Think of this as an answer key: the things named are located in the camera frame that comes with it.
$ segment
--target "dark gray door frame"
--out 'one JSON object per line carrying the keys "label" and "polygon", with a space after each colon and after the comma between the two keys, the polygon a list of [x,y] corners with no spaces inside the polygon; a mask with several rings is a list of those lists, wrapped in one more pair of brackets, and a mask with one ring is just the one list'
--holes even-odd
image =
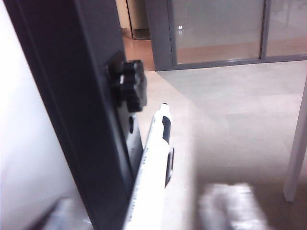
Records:
{"label": "dark gray door frame", "polygon": [[270,8],[272,0],[264,0],[259,58],[233,59],[201,63],[177,64],[174,17],[171,0],[146,0],[148,23],[156,71],[195,69],[218,66],[307,60],[307,54],[267,57]]}

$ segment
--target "floor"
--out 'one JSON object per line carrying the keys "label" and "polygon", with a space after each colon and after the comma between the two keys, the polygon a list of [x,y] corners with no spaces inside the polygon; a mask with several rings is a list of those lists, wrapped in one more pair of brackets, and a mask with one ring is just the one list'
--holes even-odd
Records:
{"label": "floor", "polygon": [[141,59],[144,70],[154,70],[154,58],[151,40],[136,40],[123,37],[127,60]]}
{"label": "floor", "polygon": [[161,103],[173,115],[163,230],[203,229],[198,203],[212,183],[248,183],[271,229],[307,229],[306,163],[295,202],[282,194],[306,74],[307,61],[146,72],[142,138]]}

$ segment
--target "black knob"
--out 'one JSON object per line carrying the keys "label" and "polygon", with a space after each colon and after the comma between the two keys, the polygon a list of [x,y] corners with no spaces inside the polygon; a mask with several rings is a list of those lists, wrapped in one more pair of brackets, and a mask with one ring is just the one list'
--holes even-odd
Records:
{"label": "black knob", "polygon": [[147,104],[147,80],[141,60],[123,62],[120,91],[129,112],[142,111]]}

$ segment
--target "white table leg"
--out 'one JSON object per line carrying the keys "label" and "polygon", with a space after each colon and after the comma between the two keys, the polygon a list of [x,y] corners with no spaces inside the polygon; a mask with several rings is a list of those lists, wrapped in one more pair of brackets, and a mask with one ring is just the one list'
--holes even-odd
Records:
{"label": "white table leg", "polygon": [[286,201],[294,201],[299,175],[307,147],[307,81],[303,92],[301,108],[298,115],[296,130],[289,160],[283,194]]}

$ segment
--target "marker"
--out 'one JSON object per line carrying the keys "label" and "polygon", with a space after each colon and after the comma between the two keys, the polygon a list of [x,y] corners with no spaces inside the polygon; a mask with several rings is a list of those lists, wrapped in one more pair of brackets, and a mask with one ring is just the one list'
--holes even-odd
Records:
{"label": "marker", "polygon": [[173,169],[174,151],[170,152],[169,146],[171,122],[168,105],[164,103],[151,122],[124,230],[161,228],[164,190]]}

